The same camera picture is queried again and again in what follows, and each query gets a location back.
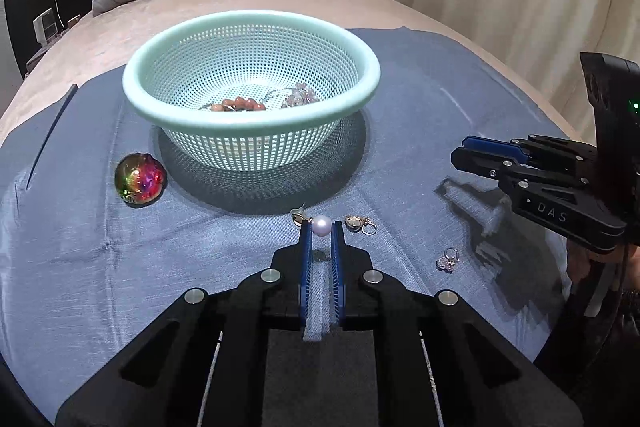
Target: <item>crystal ring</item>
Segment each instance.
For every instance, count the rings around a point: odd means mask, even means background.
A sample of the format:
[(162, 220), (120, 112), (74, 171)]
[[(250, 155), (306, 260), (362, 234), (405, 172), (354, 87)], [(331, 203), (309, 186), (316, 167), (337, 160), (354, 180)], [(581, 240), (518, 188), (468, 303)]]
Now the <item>crystal ring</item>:
[(438, 257), (436, 267), (439, 270), (452, 273), (453, 270), (455, 270), (456, 263), (458, 263), (458, 261), (460, 261), (460, 252), (453, 247), (449, 247), (440, 257)]

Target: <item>plastic colander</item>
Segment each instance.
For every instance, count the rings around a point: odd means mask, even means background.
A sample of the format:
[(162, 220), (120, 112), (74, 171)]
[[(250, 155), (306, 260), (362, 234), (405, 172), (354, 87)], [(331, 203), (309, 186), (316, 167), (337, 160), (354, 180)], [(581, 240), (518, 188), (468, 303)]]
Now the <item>plastic colander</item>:
[[(195, 160), (259, 171), (314, 151), (345, 116), (362, 108), (380, 80), (374, 52), (351, 32), (287, 12), (240, 10), (173, 26), (127, 64), (124, 93)], [(304, 82), (318, 102), (281, 108)], [(267, 110), (213, 112), (223, 99), (263, 100)]]

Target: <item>pearl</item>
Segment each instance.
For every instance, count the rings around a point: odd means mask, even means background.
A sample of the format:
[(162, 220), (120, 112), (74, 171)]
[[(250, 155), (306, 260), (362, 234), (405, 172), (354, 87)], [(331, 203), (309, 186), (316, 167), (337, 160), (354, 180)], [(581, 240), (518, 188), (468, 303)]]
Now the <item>pearl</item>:
[(319, 237), (324, 237), (331, 233), (331, 219), (326, 216), (314, 216), (311, 219), (311, 230)]

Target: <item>beige bedspread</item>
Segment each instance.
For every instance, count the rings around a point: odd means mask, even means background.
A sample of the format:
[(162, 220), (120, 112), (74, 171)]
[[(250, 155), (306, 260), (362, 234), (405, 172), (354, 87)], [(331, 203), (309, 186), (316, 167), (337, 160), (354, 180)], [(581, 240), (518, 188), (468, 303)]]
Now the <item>beige bedspread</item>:
[(125, 64), (156, 33), (190, 18), (235, 9), (298, 12), (344, 28), (406, 26), (446, 35), (510, 79), (567, 136), (579, 139), (536, 89), (493, 55), (447, 26), (392, 0), (139, 0), (96, 18), (86, 15), (47, 52), (2, 115), (0, 144), (15, 127), (59, 100), (72, 84), (81, 86), (94, 76)]

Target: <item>blue cloth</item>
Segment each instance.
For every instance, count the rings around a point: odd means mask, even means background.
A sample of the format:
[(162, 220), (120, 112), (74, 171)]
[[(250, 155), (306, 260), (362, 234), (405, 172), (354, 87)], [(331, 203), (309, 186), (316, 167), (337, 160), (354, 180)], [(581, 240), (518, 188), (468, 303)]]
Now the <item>blue cloth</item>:
[[(562, 133), (444, 36), (354, 33), (380, 60), (380, 88), (292, 166), (255, 174), (198, 166), (133, 112), (122, 68), (10, 134), (0, 148), (0, 351), (47, 418), (185, 289), (219, 292), (266, 267), (297, 239), (288, 212), (303, 203), (311, 216), (369, 216), (378, 233), (346, 232), (347, 241), (376, 268), (415, 291), (455, 290), (536, 356), (564, 302), (564, 239), (511, 214), (497, 184), (457, 172), (450, 153), (469, 134)], [(132, 152), (150, 152), (170, 174), (161, 199), (138, 210), (113, 186), (115, 166)], [(451, 275), (435, 266), (448, 247), (460, 250)], [(324, 264), (314, 267), (312, 305), (321, 308), (312, 312), (325, 317), (328, 261), (316, 263)], [(324, 319), (316, 324), (326, 329)]]

